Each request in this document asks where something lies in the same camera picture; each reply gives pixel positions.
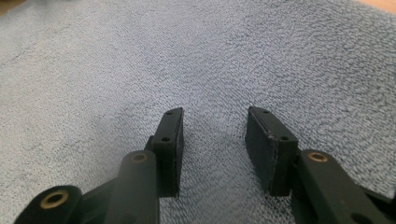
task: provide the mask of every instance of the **gray fabric surface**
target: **gray fabric surface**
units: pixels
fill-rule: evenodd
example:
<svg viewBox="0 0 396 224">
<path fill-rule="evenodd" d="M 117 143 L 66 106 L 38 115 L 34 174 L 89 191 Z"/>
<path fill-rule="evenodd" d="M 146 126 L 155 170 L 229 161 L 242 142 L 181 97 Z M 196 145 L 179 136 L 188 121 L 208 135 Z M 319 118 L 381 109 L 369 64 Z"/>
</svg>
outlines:
<svg viewBox="0 0 396 224">
<path fill-rule="evenodd" d="M 253 173 L 250 105 L 390 197 L 395 86 L 396 16 L 350 0 L 28 0 L 0 18 L 0 223 L 49 187 L 105 182 L 177 106 L 162 223 L 293 223 Z"/>
</svg>

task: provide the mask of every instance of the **metal screw hole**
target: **metal screw hole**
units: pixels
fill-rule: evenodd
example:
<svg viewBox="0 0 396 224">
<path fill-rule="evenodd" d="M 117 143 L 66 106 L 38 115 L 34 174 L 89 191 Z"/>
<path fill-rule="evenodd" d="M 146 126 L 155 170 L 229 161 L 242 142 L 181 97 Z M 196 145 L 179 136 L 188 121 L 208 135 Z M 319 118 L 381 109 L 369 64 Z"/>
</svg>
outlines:
<svg viewBox="0 0 396 224">
<path fill-rule="evenodd" d="M 40 206 L 43 209 L 54 208 L 66 202 L 68 197 L 69 193 L 64 189 L 60 189 L 50 193 L 41 200 Z"/>
<path fill-rule="evenodd" d="M 308 154 L 309 159 L 312 161 L 326 162 L 329 160 L 325 155 L 318 152 L 311 152 Z"/>
</svg>

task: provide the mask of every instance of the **rectangular black block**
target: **rectangular black block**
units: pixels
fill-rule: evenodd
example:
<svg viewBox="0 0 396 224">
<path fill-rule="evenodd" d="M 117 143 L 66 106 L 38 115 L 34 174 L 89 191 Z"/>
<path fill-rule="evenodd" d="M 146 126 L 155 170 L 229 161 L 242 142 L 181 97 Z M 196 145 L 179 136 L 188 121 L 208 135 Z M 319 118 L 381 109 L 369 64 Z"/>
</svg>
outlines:
<svg viewBox="0 0 396 224">
<path fill-rule="evenodd" d="M 290 194 L 290 167 L 299 154 L 298 139 L 265 109 L 248 109 L 247 153 L 262 188 L 272 196 Z"/>
<path fill-rule="evenodd" d="M 183 108 L 169 110 L 163 114 L 160 125 L 146 149 L 157 157 L 159 196 L 176 197 L 180 186 L 183 156 Z"/>
</svg>

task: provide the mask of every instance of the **black plastic bracket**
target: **black plastic bracket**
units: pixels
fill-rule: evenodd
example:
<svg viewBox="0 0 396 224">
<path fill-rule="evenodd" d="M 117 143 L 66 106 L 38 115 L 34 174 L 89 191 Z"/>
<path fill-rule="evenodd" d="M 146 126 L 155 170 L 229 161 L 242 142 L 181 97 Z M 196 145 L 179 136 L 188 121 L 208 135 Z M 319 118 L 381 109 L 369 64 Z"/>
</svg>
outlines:
<svg viewBox="0 0 396 224">
<path fill-rule="evenodd" d="M 299 153 L 298 139 L 270 111 L 251 106 L 245 141 L 262 188 L 272 196 L 288 196 L 290 167 Z"/>
<path fill-rule="evenodd" d="M 16 224 L 158 224 L 159 198 L 179 192 L 183 108 L 164 113 L 145 150 L 124 157 L 119 175 L 81 195 L 73 186 L 57 186 L 38 194 Z"/>
<path fill-rule="evenodd" d="M 301 151 L 297 138 L 268 110 L 248 109 L 246 146 L 265 191 L 287 196 L 292 190 L 296 223 L 394 223 L 395 198 L 356 185 L 331 155 Z"/>
</svg>

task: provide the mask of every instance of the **small hole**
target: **small hole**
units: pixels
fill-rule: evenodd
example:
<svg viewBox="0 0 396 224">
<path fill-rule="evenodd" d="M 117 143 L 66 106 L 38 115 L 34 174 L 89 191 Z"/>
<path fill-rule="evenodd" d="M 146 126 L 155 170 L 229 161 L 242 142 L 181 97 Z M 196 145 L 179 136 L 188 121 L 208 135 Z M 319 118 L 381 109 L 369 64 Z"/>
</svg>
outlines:
<svg viewBox="0 0 396 224">
<path fill-rule="evenodd" d="M 324 160 L 324 156 L 320 154 L 313 154 L 312 157 L 320 161 Z"/>
<path fill-rule="evenodd" d="M 147 158 L 148 158 L 148 156 L 146 154 L 137 154 L 132 157 L 132 161 L 134 163 L 141 163 L 141 162 L 145 161 Z"/>
<path fill-rule="evenodd" d="M 373 224 L 373 222 L 368 218 L 365 217 L 359 213 L 353 213 L 352 215 L 352 219 L 359 224 Z"/>
<path fill-rule="evenodd" d="M 137 218 L 131 214 L 127 214 L 122 217 L 120 224 L 134 224 L 136 223 Z"/>
<path fill-rule="evenodd" d="M 62 194 L 55 194 L 55 195 L 49 197 L 49 198 L 47 199 L 47 202 L 48 202 L 48 203 L 56 203 L 56 202 L 58 202 L 59 200 L 61 200 L 62 197 L 63 197 Z"/>
<path fill-rule="evenodd" d="M 308 157 L 312 161 L 326 162 L 329 160 L 325 155 L 322 155 L 318 152 L 311 152 L 308 154 Z"/>
<path fill-rule="evenodd" d="M 67 201 L 69 194 L 64 189 L 59 189 L 47 195 L 41 200 L 40 206 L 43 209 L 51 209 L 57 207 Z"/>
</svg>

